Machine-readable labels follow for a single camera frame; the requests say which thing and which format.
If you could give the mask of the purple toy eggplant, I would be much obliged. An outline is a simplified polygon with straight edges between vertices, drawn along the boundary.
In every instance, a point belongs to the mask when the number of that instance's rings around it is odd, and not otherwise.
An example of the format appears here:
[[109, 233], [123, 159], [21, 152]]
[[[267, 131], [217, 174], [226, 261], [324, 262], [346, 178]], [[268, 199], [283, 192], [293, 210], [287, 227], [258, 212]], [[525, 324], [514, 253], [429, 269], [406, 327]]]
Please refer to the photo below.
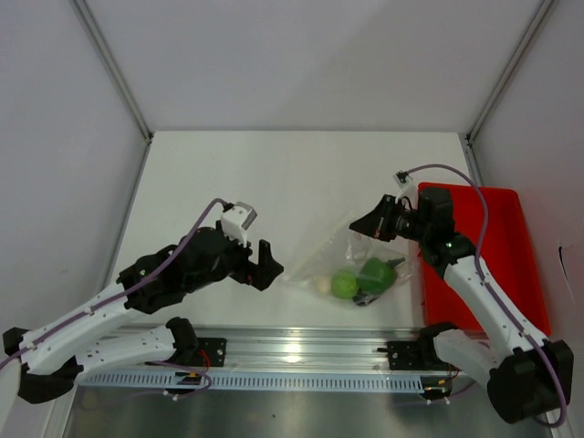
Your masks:
[[359, 292], [352, 298], [352, 302], [358, 307], [366, 307], [380, 298], [379, 295], [368, 295]]

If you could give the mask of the red plastic tray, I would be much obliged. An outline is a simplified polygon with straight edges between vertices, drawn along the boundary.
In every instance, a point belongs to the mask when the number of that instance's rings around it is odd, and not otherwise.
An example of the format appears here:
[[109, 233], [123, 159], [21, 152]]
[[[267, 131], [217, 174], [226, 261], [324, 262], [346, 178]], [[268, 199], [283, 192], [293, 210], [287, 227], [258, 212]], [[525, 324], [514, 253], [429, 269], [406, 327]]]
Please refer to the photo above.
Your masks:
[[[422, 182], [419, 189], [437, 186], [450, 192], [455, 229], [478, 242], [484, 219], [483, 206], [469, 185]], [[519, 197], [509, 189], [483, 187], [489, 218], [481, 256], [498, 285], [546, 335], [551, 334], [544, 293]], [[423, 314], [427, 325], [454, 323], [479, 331], [481, 326], [461, 298], [427, 264], [422, 265]]]

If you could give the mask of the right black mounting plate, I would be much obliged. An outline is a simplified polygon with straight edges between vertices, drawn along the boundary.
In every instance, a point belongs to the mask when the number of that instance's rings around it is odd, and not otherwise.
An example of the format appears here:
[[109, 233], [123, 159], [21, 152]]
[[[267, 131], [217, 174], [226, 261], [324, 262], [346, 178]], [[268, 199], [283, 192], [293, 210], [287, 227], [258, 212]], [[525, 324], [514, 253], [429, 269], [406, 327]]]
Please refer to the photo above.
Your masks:
[[387, 341], [377, 352], [386, 356], [391, 370], [443, 370], [444, 365], [427, 340]]

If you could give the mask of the aluminium frame post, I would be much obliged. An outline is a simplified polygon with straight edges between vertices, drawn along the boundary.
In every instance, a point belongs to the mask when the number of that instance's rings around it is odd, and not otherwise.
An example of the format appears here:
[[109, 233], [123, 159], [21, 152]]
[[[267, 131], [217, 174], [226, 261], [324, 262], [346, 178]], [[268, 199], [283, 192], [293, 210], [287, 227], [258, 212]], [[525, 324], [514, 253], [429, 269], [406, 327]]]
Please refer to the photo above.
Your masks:
[[498, 76], [488, 97], [478, 112], [469, 131], [464, 136], [468, 148], [473, 148], [483, 127], [493, 115], [498, 103], [504, 97], [516, 74], [522, 66], [529, 50], [535, 45], [539, 34], [558, 6], [557, 0], [539, 1], [533, 15], [529, 18], [525, 29], [514, 46], [514, 49]]
[[113, 88], [118, 93], [120, 100], [130, 114], [134, 125], [147, 144], [151, 143], [153, 131], [150, 129], [141, 108], [132, 92], [129, 82], [120, 68], [110, 44], [105, 37], [101, 26], [95, 17], [90, 4], [86, 0], [71, 0], [70, 6], [78, 17], [82, 28], [86, 32], [89, 42], [109, 76]]

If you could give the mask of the right aluminium frame post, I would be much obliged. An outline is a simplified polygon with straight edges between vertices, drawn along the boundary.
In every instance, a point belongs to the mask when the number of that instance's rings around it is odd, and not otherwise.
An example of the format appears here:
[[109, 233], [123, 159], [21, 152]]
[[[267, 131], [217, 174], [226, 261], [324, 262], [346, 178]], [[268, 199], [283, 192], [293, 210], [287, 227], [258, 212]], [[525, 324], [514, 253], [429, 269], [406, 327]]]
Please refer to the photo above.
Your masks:
[[514, 49], [498, 76], [488, 97], [478, 112], [469, 131], [464, 136], [468, 148], [473, 148], [483, 127], [493, 115], [498, 103], [504, 97], [516, 74], [522, 66], [529, 50], [535, 45], [539, 34], [558, 6], [557, 0], [539, 1], [533, 15], [529, 18], [525, 29], [514, 46]]

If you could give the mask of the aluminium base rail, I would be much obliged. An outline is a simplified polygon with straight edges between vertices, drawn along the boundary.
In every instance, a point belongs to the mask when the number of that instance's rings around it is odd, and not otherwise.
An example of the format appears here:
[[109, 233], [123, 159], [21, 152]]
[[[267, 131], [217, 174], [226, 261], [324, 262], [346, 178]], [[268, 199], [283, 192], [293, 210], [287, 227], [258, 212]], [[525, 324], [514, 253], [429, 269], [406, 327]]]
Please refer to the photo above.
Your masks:
[[165, 325], [132, 332], [124, 337], [92, 341], [74, 352], [60, 372], [74, 380], [86, 381], [117, 370], [181, 370], [209, 373], [212, 370], [284, 373], [373, 374], [417, 370], [391, 370], [384, 354], [376, 351], [381, 341], [362, 333], [338, 334], [292, 330], [243, 331], [221, 334], [227, 339], [222, 368], [189, 367], [165, 362], [179, 348], [195, 348], [199, 337], [183, 318]]

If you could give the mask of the green bell pepper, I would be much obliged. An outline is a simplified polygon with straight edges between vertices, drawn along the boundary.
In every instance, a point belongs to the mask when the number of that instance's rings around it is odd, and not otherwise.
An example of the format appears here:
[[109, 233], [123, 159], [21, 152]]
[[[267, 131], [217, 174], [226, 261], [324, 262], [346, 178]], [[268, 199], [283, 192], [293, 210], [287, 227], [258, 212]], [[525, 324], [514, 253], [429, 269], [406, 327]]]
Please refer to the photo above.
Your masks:
[[368, 296], [382, 295], [397, 279], [396, 269], [377, 257], [368, 259], [357, 275], [360, 292]]

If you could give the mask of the black mounting plate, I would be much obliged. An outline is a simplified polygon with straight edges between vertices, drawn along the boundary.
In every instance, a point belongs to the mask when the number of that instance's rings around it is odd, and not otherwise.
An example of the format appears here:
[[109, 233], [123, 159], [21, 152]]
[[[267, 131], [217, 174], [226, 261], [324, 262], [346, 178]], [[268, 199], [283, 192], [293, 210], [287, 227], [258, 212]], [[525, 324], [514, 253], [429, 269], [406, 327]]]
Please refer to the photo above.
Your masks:
[[391, 370], [443, 370], [444, 365], [427, 340], [387, 341], [377, 352], [386, 356]]
[[227, 352], [227, 339], [203, 337], [195, 348], [179, 348], [165, 362], [189, 367], [222, 368]]

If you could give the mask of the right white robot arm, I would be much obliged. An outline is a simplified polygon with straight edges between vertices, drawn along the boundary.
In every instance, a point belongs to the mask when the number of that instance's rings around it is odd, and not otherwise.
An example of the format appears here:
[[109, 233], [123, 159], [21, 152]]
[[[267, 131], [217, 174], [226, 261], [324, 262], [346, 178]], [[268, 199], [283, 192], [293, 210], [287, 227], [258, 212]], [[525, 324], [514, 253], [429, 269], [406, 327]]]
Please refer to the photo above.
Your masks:
[[386, 195], [349, 229], [382, 242], [401, 237], [417, 243], [425, 264], [463, 300], [490, 342], [485, 346], [447, 326], [418, 343], [416, 355], [423, 366], [433, 369], [446, 362], [461, 370], [486, 390], [507, 423], [558, 411], [553, 424], [563, 424], [573, 352], [563, 340], [550, 341], [498, 285], [478, 248], [457, 231], [447, 189], [421, 189], [413, 209]]

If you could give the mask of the white egg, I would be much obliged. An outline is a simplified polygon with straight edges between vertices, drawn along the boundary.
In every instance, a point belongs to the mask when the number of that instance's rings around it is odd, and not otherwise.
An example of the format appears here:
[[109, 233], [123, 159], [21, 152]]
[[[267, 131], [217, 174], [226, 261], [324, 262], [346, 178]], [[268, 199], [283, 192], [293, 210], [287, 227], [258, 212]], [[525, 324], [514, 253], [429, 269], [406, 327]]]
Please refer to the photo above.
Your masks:
[[319, 294], [329, 295], [331, 293], [331, 278], [329, 276], [319, 276], [314, 279], [314, 288]]

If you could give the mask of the left aluminium frame post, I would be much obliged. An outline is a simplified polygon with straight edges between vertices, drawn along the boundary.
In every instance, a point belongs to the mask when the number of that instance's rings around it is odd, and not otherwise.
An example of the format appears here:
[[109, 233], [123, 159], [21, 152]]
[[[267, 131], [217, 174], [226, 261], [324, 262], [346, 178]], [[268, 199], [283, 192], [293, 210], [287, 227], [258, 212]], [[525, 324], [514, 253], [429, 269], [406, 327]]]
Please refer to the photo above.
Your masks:
[[109, 76], [113, 88], [118, 93], [120, 100], [130, 114], [134, 125], [147, 144], [151, 143], [153, 131], [150, 129], [141, 108], [132, 92], [129, 82], [120, 68], [110, 44], [105, 37], [101, 26], [95, 17], [90, 4], [86, 0], [71, 0], [70, 6], [78, 17], [82, 28], [86, 32], [89, 42]]

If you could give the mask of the green chili pepper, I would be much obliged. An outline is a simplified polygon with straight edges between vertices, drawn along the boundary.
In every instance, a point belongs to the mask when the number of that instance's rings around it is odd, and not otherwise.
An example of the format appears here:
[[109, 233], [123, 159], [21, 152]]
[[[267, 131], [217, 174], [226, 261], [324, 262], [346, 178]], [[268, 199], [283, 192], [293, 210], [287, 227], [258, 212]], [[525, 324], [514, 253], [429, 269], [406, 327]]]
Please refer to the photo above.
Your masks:
[[392, 267], [395, 268], [397, 266], [399, 266], [400, 264], [405, 262], [405, 258], [404, 257], [400, 257], [400, 258], [394, 258], [394, 259], [390, 259], [386, 262], [386, 265], [388, 267]]

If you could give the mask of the bumpy green toy vegetable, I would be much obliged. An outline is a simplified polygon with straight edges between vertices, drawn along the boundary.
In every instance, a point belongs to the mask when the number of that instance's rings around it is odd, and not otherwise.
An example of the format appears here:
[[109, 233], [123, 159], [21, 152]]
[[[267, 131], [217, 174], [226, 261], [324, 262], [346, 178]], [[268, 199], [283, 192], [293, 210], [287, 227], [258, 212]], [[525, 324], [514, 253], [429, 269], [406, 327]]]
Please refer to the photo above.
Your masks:
[[347, 269], [340, 269], [331, 278], [331, 294], [344, 300], [353, 299], [359, 290], [356, 275]]

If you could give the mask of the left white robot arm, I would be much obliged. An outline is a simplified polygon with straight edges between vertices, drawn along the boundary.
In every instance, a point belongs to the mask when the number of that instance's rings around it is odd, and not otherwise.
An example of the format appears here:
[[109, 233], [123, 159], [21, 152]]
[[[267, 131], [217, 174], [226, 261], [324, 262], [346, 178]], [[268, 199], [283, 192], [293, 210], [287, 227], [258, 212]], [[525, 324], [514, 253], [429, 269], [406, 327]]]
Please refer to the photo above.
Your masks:
[[90, 377], [134, 364], [193, 365], [200, 341], [186, 318], [123, 338], [108, 335], [227, 278], [263, 291], [283, 271], [266, 240], [253, 251], [220, 227], [200, 228], [139, 258], [86, 305], [57, 321], [36, 330], [7, 330], [5, 353], [18, 365], [16, 397], [49, 402]]

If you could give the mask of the clear dotted zip bag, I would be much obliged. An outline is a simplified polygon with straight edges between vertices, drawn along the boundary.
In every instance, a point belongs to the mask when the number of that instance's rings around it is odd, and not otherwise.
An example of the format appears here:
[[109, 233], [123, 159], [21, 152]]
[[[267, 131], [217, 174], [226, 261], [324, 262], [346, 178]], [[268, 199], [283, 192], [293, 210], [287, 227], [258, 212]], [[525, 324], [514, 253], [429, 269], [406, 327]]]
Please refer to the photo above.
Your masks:
[[417, 260], [393, 242], [385, 243], [349, 230], [349, 224], [357, 219], [355, 212], [348, 210], [335, 218], [319, 216], [307, 225], [295, 244], [291, 260], [285, 263], [284, 274], [279, 282], [329, 304], [365, 308], [356, 306], [352, 299], [338, 299], [331, 293], [319, 294], [314, 288], [314, 279], [319, 276], [332, 278], [340, 269], [350, 270], [357, 276], [365, 262], [372, 257], [384, 262], [404, 257], [405, 262], [395, 267], [397, 281], [380, 298], [409, 283], [417, 270]]

